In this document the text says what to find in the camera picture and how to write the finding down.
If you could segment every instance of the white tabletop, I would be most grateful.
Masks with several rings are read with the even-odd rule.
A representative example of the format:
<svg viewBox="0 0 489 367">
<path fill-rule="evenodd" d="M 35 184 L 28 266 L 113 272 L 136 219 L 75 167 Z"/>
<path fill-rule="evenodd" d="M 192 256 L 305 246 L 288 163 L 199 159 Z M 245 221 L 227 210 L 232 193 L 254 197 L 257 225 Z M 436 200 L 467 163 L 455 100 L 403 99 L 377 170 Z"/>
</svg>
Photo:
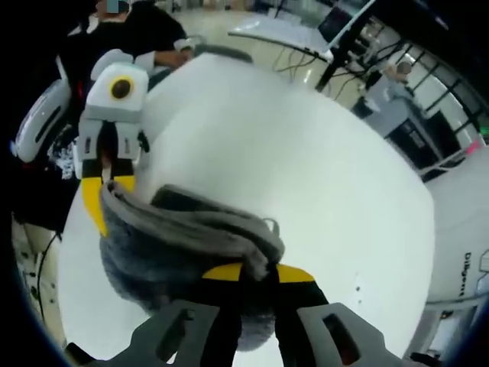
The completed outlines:
<svg viewBox="0 0 489 367">
<path fill-rule="evenodd" d="M 137 192 L 178 184 L 275 218 L 283 263 L 312 274 L 384 333 L 402 356 L 419 322 L 432 271 L 432 199 L 389 144 L 331 99 L 250 64 L 204 55 L 147 98 L 151 154 Z M 102 269 L 99 235 L 78 192 L 60 250 L 66 337 L 108 359 L 146 316 L 120 299 Z M 272 338 L 235 365 L 281 365 Z"/>
<path fill-rule="evenodd" d="M 289 20 L 253 15 L 245 19 L 239 26 L 228 30 L 228 35 L 280 44 L 307 54 L 314 54 L 324 61 L 333 60 L 333 53 L 329 49 L 328 42 L 318 28 L 307 27 Z"/>
</svg>

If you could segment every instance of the gray fabric hat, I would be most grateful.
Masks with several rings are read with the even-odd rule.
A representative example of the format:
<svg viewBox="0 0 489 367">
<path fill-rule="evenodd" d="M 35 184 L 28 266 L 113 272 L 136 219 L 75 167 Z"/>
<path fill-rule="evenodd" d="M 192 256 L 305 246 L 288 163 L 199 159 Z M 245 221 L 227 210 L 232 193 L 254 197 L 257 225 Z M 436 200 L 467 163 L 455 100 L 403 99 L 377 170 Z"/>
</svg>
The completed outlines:
<svg viewBox="0 0 489 367">
<path fill-rule="evenodd" d="M 149 314 L 185 297 L 205 272 L 243 262 L 249 278 L 260 281 L 277 264 L 284 246 L 278 225 L 224 206 L 173 185 L 151 204 L 141 203 L 109 181 L 100 200 L 108 234 L 101 237 L 102 263 L 115 291 Z M 274 331 L 271 308 L 247 294 L 239 350 L 252 350 Z"/>
</svg>

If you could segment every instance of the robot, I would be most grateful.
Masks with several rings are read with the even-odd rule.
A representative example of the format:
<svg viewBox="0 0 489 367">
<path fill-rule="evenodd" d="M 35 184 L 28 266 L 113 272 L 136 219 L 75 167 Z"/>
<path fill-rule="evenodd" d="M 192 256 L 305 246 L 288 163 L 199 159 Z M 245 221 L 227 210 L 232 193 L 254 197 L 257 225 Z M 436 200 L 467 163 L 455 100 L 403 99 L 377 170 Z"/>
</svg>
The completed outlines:
<svg viewBox="0 0 489 367">
<path fill-rule="evenodd" d="M 329 304 L 304 270 L 277 265 L 264 282 L 250 284 L 242 268 L 235 263 L 209 270 L 188 299 L 173 301 L 141 324 L 127 349 L 88 367 L 232 365 L 246 287 L 274 296 L 275 333 L 285 366 L 421 366 L 389 352 L 382 333 L 346 306 Z"/>
<path fill-rule="evenodd" d="M 33 162 L 43 150 L 57 127 L 64 123 L 64 116 L 70 107 L 71 88 L 66 71 L 59 57 L 56 65 L 60 78 L 54 80 L 39 96 L 24 117 L 18 129 L 11 152 L 24 163 Z"/>
<path fill-rule="evenodd" d="M 95 83 L 79 120 L 75 152 L 75 162 L 81 164 L 83 202 L 102 235 L 106 235 L 99 202 L 103 160 L 110 160 L 110 178 L 133 190 L 133 164 L 141 148 L 149 151 L 140 123 L 147 72 L 130 60 L 114 63 L 111 54 L 106 56 L 93 68 Z"/>
</svg>

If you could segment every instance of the ceiling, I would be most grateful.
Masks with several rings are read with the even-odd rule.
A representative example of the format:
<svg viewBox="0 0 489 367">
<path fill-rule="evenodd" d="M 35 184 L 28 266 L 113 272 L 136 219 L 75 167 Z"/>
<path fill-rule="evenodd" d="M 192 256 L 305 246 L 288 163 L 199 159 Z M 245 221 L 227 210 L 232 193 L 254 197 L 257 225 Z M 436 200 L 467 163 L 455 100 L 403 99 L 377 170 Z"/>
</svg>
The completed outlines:
<svg viewBox="0 0 489 367">
<path fill-rule="evenodd" d="M 489 106 L 489 33 L 480 2 L 378 1 L 379 20 L 459 73 Z"/>
</svg>

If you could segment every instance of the window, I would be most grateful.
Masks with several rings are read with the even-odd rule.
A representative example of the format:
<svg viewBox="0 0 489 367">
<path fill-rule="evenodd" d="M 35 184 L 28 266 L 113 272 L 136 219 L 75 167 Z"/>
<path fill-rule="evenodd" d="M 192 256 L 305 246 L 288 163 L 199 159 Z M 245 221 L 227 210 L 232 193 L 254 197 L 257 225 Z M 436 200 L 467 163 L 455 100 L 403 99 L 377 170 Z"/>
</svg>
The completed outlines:
<svg viewBox="0 0 489 367">
<path fill-rule="evenodd" d="M 482 141 L 481 135 L 472 124 L 467 125 L 457 133 L 457 139 L 462 149 L 468 148 L 474 141 Z"/>
<path fill-rule="evenodd" d="M 443 84 L 446 86 L 451 86 L 455 81 L 457 81 L 457 76 L 452 73 L 449 69 L 446 67 L 440 65 L 438 66 L 434 71 L 433 75 L 436 76 L 438 79 L 442 81 Z"/>
<path fill-rule="evenodd" d="M 446 86 L 433 76 L 428 76 L 415 90 L 414 95 L 424 109 L 430 107 L 446 91 Z"/>
<path fill-rule="evenodd" d="M 487 130 L 489 130 L 489 116 L 487 116 L 485 113 L 480 115 L 477 118 L 477 121 L 478 121 L 479 125 L 481 126 L 481 129 L 486 128 Z"/>
<path fill-rule="evenodd" d="M 443 97 L 443 99 L 438 102 L 434 108 L 430 109 L 428 116 L 431 117 L 438 111 L 441 111 L 445 116 L 446 121 L 450 124 L 452 130 L 456 130 L 468 120 L 468 117 L 465 114 L 461 104 L 451 93 Z"/>
<path fill-rule="evenodd" d="M 414 58 L 411 56 L 410 48 L 411 46 L 409 44 L 404 44 L 403 48 L 390 58 L 390 62 L 400 63 L 401 61 L 407 61 L 408 63 L 414 63 Z"/>
<path fill-rule="evenodd" d="M 397 46 L 400 46 L 400 44 L 397 44 L 397 42 L 400 41 L 400 35 L 398 35 L 395 31 L 393 31 L 391 28 L 385 28 L 382 30 L 382 32 L 379 33 L 377 36 L 377 39 L 381 43 L 381 49 L 387 47 L 385 50 L 382 50 L 377 57 L 382 58 L 387 55 L 389 55 L 393 50 L 396 49 Z M 392 55 L 392 57 L 389 58 L 391 63 L 395 63 L 399 57 L 404 54 L 404 50 L 397 51 L 395 54 Z"/>
<path fill-rule="evenodd" d="M 453 89 L 453 94 L 460 99 L 469 112 L 476 113 L 481 109 L 481 104 L 477 100 L 477 97 L 465 84 L 461 83 L 456 86 Z"/>
<path fill-rule="evenodd" d="M 436 65 L 436 59 L 428 54 L 424 54 L 421 59 L 419 59 L 420 63 L 424 65 L 424 67 L 428 70 L 431 70 Z"/>
<path fill-rule="evenodd" d="M 426 70 L 426 68 L 420 63 L 417 63 L 413 66 L 411 73 L 407 77 L 407 85 L 414 88 L 427 74 L 428 70 Z"/>
<path fill-rule="evenodd" d="M 421 55 L 423 51 L 416 46 L 412 46 L 408 54 L 415 60 Z"/>
</svg>

